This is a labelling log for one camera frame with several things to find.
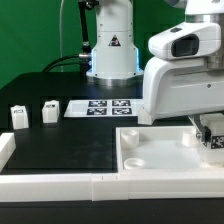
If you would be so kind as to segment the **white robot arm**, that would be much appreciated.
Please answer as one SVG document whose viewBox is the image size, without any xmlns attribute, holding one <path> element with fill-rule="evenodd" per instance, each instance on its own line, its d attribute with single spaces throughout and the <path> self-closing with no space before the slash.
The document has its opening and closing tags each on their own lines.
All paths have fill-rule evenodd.
<svg viewBox="0 0 224 224">
<path fill-rule="evenodd" d="M 224 0 L 165 1 L 183 8 L 185 21 L 149 39 L 153 57 L 140 69 L 132 0 L 78 0 L 97 17 L 97 44 L 83 42 L 87 79 L 111 86 L 141 76 L 138 122 L 187 116 L 199 141 L 214 149 L 224 137 Z"/>
</svg>

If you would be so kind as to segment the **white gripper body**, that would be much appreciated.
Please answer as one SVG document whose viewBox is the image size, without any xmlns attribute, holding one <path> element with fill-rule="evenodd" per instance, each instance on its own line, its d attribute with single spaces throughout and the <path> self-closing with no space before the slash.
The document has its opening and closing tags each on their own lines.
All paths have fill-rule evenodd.
<svg viewBox="0 0 224 224">
<path fill-rule="evenodd" d="M 144 109 L 152 120 L 224 110 L 224 70 L 203 58 L 165 61 L 153 57 L 143 79 Z"/>
</svg>

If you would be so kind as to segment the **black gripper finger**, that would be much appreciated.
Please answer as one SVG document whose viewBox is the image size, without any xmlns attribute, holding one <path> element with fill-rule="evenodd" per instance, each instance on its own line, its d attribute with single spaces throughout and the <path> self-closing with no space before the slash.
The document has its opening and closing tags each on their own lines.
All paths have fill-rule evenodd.
<svg viewBox="0 0 224 224">
<path fill-rule="evenodd" d="M 211 130 L 208 127 L 208 114 L 189 115 L 189 120 L 196 129 L 196 138 L 206 147 L 211 143 Z"/>
</svg>

